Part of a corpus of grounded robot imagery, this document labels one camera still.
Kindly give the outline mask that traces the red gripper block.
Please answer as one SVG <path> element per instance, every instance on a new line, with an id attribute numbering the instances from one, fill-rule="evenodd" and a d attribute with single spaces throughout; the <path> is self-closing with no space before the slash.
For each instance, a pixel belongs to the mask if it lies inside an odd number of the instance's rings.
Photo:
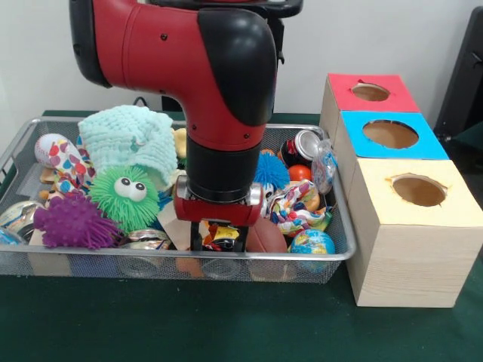
<path id="1" fill-rule="evenodd" d="M 178 219 L 190 223 L 190 250 L 202 251 L 203 238 L 199 233 L 199 222 L 202 220 L 229 223 L 241 226 L 239 230 L 237 252 L 245 252 L 250 225 L 260 217 L 261 204 L 246 205 L 240 203 L 217 204 L 201 199 L 186 200 L 174 198 L 174 209 Z"/>

